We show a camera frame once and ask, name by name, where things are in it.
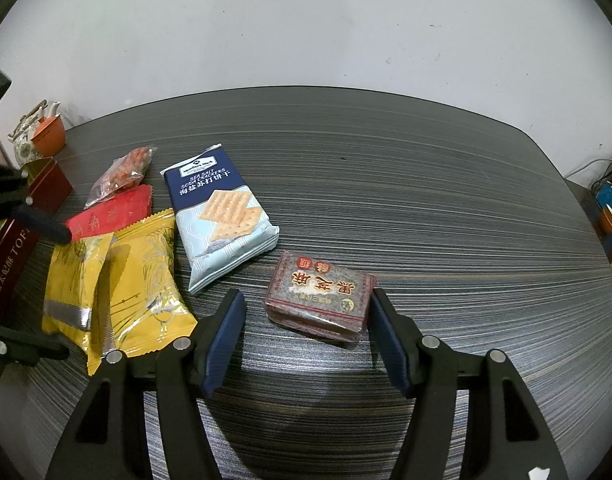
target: white sticker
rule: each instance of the white sticker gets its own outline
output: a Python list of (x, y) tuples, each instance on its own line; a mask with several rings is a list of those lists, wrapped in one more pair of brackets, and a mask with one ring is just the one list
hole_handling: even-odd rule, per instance
[(207, 170), (212, 166), (216, 166), (217, 160), (213, 156), (206, 156), (204, 158), (195, 158), (191, 163), (186, 164), (179, 168), (179, 173), (181, 176), (188, 176), (195, 173), (199, 173), (199, 171)]
[(542, 469), (541, 467), (535, 467), (528, 471), (528, 478), (530, 480), (548, 480), (548, 475), (550, 474), (550, 467), (547, 469)]

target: red wrapper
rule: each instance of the red wrapper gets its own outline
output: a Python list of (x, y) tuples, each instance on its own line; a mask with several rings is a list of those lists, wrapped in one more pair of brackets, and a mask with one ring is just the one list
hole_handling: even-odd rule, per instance
[(266, 313), (288, 328), (356, 342), (374, 285), (371, 274), (284, 250), (266, 293)]
[(137, 186), (66, 220), (72, 241), (120, 231), (150, 216), (152, 186)]

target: metal screw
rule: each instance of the metal screw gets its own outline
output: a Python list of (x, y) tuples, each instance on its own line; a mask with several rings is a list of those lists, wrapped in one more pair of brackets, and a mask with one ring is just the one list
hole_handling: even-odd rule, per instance
[(177, 350), (185, 350), (190, 346), (190, 338), (189, 337), (180, 337), (179, 339), (175, 339), (173, 346), (177, 348)]
[(437, 348), (439, 346), (439, 339), (434, 335), (425, 335), (422, 337), (422, 345), (426, 348)]
[(121, 351), (113, 350), (112, 352), (109, 352), (108, 355), (106, 355), (106, 361), (108, 361), (111, 365), (114, 365), (115, 363), (121, 361), (122, 357), (123, 354), (121, 353)]
[(491, 350), (490, 358), (496, 363), (503, 363), (506, 360), (506, 354), (501, 350)]

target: table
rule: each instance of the table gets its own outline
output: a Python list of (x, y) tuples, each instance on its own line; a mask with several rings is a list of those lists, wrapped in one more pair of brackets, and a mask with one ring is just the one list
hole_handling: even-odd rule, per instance
[[(281, 227), (278, 249), (372, 272), (398, 311), (454, 349), (503, 349), (571, 480), (592, 471), (612, 443), (612, 275), (573, 194), (528, 136), (464, 110), (371, 91), (188, 95), (70, 130), (58, 160), (74, 192), (58, 216), (80, 211), (112, 160), (145, 144), (158, 148), (145, 179), (153, 211), (167, 208), (159, 171), (216, 142)], [(344, 349), (268, 322), (263, 295), (278, 249), (193, 298), (175, 242), (175, 277), (196, 316), (214, 312), (232, 286), (247, 298), (225, 385), (199, 401), (224, 478), (388, 478), (412, 402), (390, 386), (367, 336)], [(50, 252), (40, 242), (28, 261), (13, 326), (39, 326)], [(0, 440), (40, 477), (86, 386), (84, 357), (73, 351), (67, 362), (9, 368)], [(148, 394), (151, 461), (163, 479), (155, 403)], [(459, 474), (466, 415), (461, 394), (447, 479)]]

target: yellow wrapper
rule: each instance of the yellow wrapper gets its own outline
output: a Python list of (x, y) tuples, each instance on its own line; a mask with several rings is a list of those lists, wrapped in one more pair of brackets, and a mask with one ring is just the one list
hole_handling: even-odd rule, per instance
[(88, 373), (113, 349), (128, 357), (190, 335), (197, 321), (173, 278), (175, 213), (161, 211), (115, 233), (98, 284)]
[(84, 351), (90, 346), (90, 318), (96, 287), (112, 233), (55, 246), (50, 260), (41, 327), (61, 332)]

